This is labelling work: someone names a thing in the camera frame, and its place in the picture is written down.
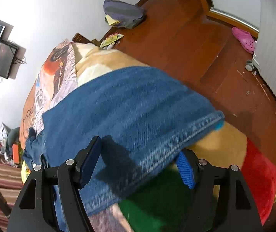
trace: gray bag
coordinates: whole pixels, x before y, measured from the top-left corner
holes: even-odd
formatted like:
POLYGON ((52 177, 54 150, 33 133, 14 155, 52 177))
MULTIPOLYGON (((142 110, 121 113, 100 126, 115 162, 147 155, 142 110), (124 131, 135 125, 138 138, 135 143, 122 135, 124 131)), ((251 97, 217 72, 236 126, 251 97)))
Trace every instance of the gray bag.
POLYGON ((113 25, 117 28, 132 29, 141 23, 145 17, 143 8, 119 0, 105 0, 104 12, 114 20, 120 21, 119 24, 113 25))

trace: pink clog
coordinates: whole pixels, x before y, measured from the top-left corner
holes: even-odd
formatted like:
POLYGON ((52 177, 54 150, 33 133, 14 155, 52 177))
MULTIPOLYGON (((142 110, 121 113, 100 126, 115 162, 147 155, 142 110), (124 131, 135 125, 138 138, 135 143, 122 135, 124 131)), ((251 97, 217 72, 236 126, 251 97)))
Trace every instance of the pink clog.
POLYGON ((256 43, 249 32, 233 27, 233 35, 248 53, 254 54, 256 43))

